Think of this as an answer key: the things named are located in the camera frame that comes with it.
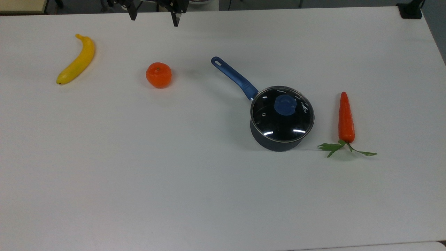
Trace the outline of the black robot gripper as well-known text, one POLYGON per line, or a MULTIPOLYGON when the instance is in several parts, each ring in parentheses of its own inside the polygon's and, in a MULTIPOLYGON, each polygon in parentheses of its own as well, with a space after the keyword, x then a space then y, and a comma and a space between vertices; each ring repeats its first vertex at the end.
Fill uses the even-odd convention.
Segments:
POLYGON ((166 9, 168 12, 171 12, 172 22, 174 27, 178 27, 180 17, 182 13, 186 13, 189 3, 189 0, 108 0, 107 6, 113 7, 115 5, 121 6, 124 10, 129 13, 129 16, 132 21, 136 20, 137 14, 139 12, 139 8, 145 3, 155 4, 156 9, 158 10, 160 7, 166 9))

